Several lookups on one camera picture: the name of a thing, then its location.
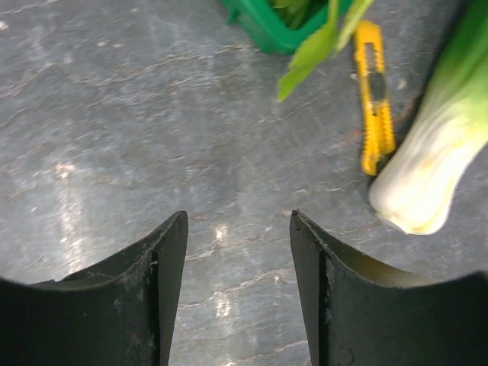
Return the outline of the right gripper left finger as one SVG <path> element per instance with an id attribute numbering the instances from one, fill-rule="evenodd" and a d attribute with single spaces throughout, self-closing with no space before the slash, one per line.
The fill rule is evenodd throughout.
<path id="1" fill-rule="evenodd" d="M 3 365 L 166 365 L 188 241 L 179 211 L 60 281 L 1 282 Z"/>

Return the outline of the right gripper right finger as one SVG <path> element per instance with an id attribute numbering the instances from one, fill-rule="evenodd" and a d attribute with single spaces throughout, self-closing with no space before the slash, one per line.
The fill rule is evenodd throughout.
<path id="1" fill-rule="evenodd" d="M 314 365 L 485 365 L 487 273 L 399 270 L 294 211 L 291 251 Z"/>

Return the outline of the yellow utility knife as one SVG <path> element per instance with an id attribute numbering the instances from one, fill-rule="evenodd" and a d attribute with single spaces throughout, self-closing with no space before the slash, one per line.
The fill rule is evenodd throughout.
<path id="1" fill-rule="evenodd" d="M 366 175 L 375 176 L 379 161 L 396 149 L 380 26 L 360 21 L 354 45 L 364 121 L 361 169 Z"/>

